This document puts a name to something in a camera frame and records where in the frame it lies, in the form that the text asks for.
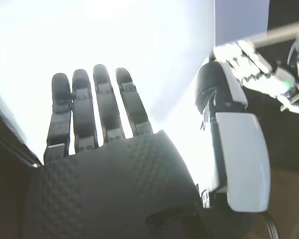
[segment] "brown floor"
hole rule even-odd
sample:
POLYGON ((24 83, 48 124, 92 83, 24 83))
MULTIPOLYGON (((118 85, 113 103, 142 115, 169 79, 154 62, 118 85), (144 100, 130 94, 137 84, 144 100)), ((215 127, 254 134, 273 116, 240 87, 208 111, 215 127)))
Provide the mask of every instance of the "brown floor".
MULTIPOLYGON (((272 169, 269 213, 275 219, 281 239, 299 239, 299 173, 272 169)), ((255 216, 245 239, 270 239, 266 224, 255 216)))

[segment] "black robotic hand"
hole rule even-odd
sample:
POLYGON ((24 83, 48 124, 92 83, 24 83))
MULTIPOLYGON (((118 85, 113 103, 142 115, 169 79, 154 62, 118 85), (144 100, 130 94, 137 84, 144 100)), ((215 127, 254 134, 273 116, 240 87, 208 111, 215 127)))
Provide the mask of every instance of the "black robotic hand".
POLYGON ((199 193, 167 135, 152 128, 126 69, 117 82, 134 138, 125 139, 103 65, 93 78, 104 145, 99 147, 87 72, 52 79, 53 114, 44 154, 33 168, 21 238, 209 238, 199 193), (75 155, 68 155, 73 112, 75 155))

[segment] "bright white background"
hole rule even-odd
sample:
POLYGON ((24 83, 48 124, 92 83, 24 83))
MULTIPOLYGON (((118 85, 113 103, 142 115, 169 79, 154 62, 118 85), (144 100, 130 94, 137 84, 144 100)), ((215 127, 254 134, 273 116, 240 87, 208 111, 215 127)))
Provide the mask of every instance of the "bright white background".
MULTIPOLYGON (((220 2, 216 1, 219 11, 226 11, 220 2)), ((262 2, 264 8, 259 8, 266 11, 269 0, 262 2)), ((246 8, 252 16, 253 9, 246 8)), ((216 25, 227 28, 226 20, 219 19, 216 25)), ((92 79, 93 66, 104 64, 125 134, 132 136, 114 78, 115 69, 125 67, 154 130, 167 131, 194 181, 200 182, 210 160, 199 135, 202 119, 194 104, 192 79, 211 51, 214 36, 214 0, 2 0, 0 94, 26 144, 42 160, 52 113, 51 79, 58 72, 72 83, 76 69, 86 69, 92 79)), ((94 108, 102 144, 97 104, 94 108)))

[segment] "robot finger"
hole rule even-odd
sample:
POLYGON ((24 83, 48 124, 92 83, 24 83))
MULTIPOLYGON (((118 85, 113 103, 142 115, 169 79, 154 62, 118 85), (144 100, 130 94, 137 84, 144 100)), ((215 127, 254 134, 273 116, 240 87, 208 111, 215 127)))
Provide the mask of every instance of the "robot finger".
POLYGON ((153 133, 148 115, 133 84, 130 73, 125 68, 118 68, 116 69, 116 79, 133 136, 153 133))
POLYGON ((125 139, 118 105, 106 67, 94 66, 93 78, 104 143, 125 139))
POLYGON ((73 128, 75 152, 98 147, 91 85, 85 70, 76 70, 72 78, 73 128))
POLYGON ((69 154, 71 123, 71 91, 63 73, 52 77, 52 116, 43 160, 47 164, 69 154))

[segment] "textured grip surface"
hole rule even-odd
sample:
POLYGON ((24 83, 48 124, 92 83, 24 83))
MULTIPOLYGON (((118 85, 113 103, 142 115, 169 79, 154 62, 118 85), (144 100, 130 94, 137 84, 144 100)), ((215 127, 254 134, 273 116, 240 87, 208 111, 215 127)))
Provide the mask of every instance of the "textured grip surface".
POLYGON ((142 135, 36 169, 22 238, 153 238, 147 218, 199 208, 189 172, 167 135, 142 135))

